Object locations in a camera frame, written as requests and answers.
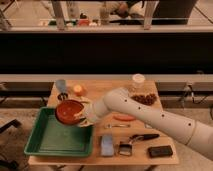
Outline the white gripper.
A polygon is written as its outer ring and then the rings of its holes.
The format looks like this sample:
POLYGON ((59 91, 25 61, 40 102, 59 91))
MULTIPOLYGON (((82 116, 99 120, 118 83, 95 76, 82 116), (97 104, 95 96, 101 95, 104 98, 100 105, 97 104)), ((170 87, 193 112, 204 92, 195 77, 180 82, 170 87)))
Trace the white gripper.
POLYGON ((79 112, 74 114, 75 119, 81 119, 81 123, 79 123, 79 127, 88 127, 94 125, 94 123, 99 121, 99 118, 94 112, 93 105, 91 103, 86 104, 84 106, 83 112, 79 112))

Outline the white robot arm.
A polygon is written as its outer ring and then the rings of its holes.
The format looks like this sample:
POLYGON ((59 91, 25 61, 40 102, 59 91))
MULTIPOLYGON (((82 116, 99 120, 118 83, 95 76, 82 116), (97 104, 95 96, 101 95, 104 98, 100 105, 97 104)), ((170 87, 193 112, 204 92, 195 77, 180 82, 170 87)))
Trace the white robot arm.
POLYGON ((74 118, 80 119, 79 126, 86 126, 98 123, 111 112, 131 115, 213 161, 212 126, 136 102, 124 87, 86 104, 74 118))

